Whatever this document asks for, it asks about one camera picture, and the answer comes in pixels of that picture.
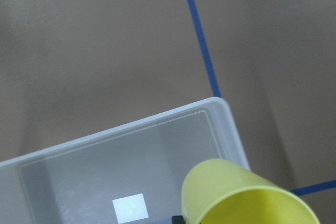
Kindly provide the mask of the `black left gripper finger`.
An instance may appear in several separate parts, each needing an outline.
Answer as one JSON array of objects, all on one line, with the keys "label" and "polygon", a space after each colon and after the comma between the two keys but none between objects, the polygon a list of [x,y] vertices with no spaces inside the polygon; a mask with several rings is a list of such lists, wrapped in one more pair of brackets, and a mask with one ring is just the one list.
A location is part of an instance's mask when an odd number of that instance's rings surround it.
[{"label": "black left gripper finger", "polygon": [[183,216],[172,216],[171,224],[185,224],[185,219]]}]

